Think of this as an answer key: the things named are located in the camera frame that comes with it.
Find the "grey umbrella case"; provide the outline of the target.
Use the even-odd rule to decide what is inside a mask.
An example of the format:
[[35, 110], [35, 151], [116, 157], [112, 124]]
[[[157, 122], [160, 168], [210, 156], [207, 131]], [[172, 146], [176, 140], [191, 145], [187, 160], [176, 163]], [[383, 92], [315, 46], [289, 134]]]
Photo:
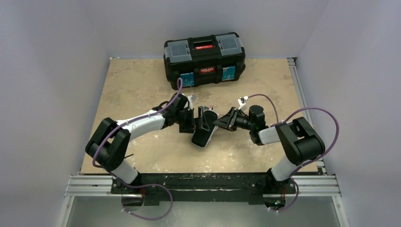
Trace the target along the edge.
[[213, 133], [218, 128], [213, 124], [218, 119], [218, 114], [212, 108], [205, 111], [205, 117], [209, 125], [209, 131], [196, 129], [191, 138], [191, 143], [199, 148], [205, 148], [208, 145]]

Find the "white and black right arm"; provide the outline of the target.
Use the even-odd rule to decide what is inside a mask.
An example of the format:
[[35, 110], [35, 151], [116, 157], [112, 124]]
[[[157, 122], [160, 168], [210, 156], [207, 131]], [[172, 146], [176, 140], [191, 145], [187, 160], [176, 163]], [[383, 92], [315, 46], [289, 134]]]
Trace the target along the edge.
[[259, 105], [252, 105], [248, 114], [233, 107], [213, 124], [228, 131], [236, 131], [237, 128], [248, 130], [252, 142], [258, 146], [277, 142], [282, 145], [285, 155], [267, 171], [267, 188], [277, 188], [287, 183], [298, 167], [325, 151], [323, 140], [304, 117], [290, 123], [267, 126], [264, 109]]

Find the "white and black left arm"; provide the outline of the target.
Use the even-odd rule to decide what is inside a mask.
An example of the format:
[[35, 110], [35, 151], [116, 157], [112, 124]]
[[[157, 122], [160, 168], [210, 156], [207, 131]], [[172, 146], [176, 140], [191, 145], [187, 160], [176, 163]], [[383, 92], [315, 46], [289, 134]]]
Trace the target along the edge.
[[86, 144], [85, 152], [92, 158], [95, 167], [137, 187], [140, 185], [140, 173], [125, 158], [128, 144], [149, 132], [178, 124], [180, 133], [190, 133], [192, 143], [204, 147], [216, 130], [213, 121], [218, 115], [202, 106], [198, 109], [198, 117], [194, 117], [193, 112], [192, 96], [174, 93], [170, 100], [142, 115], [118, 121], [104, 118]]

